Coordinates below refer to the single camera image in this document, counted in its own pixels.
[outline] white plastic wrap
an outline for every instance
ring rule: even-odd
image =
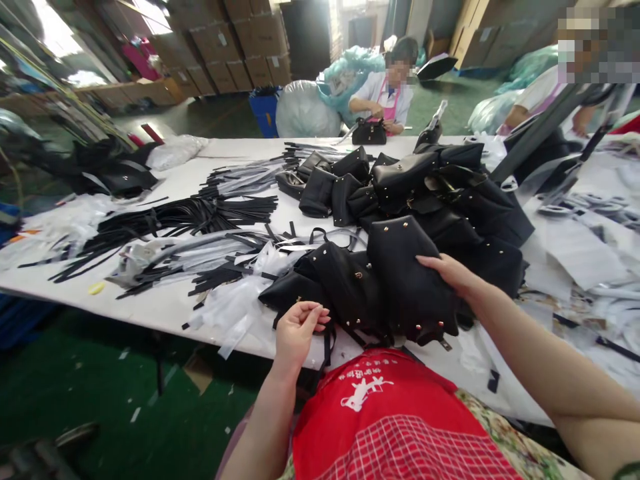
[[[315,82],[296,80],[280,95],[275,124],[280,138],[338,137],[340,115],[318,95]]]
[[[194,158],[208,143],[209,139],[191,135],[168,137],[164,145],[151,150],[147,166],[158,171],[178,167]]]

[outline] person's hand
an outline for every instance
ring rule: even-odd
[[[379,103],[371,102],[370,110],[374,118],[382,119],[385,117],[385,110]]]
[[[329,310],[319,303],[302,301],[292,306],[278,320],[273,364],[298,374],[309,354],[313,332],[323,331],[329,320]]]
[[[420,265],[436,270],[442,280],[447,282],[455,290],[456,294],[464,300],[468,300],[470,297],[482,292],[488,285],[458,260],[444,253],[440,254],[440,258],[417,255],[416,260]]]

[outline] window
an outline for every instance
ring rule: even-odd
[[[38,12],[45,32],[44,44],[56,57],[65,57],[82,52],[82,48],[73,39],[73,32],[60,18],[47,0],[33,0],[33,6]]]

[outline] blue plastic bag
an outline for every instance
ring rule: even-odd
[[[530,53],[518,60],[509,72],[508,82],[495,91],[497,95],[511,90],[525,89],[536,78],[558,64],[558,45],[550,45]]]
[[[362,47],[346,50],[318,76],[320,99],[334,108],[349,128],[357,115],[349,111],[349,100],[365,84],[370,72],[385,70],[385,59],[379,53]]]

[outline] worker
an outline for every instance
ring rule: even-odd
[[[403,37],[385,56],[387,69],[371,72],[365,84],[351,96],[349,110],[361,117],[384,119],[387,136],[400,135],[407,123],[413,92],[407,77],[418,58],[418,42]]]
[[[453,258],[416,261],[472,308],[584,472],[638,478],[640,404],[632,394]],[[222,479],[585,477],[550,453],[536,458],[543,449],[502,417],[502,425],[488,424],[490,436],[476,420],[487,415],[472,415],[452,382],[394,349],[365,351],[327,374],[297,420],[288,456],[296,380],[313,332],[330,315],[302,301],[278,322],[273,365]],[[507,431],[513,435],[500,437]],[[510,446],[520,450],[504,454]]]
[[[567,86],[558,80],[558,66],[551,67],[520,94],[511,108],[507,119],[498,128],[498,135],[508,135],[528,118],[544,112]],[[564,134],[573,132],[580,138],[587,138],[587,128],[597,107],[578,107],[562,123]]]

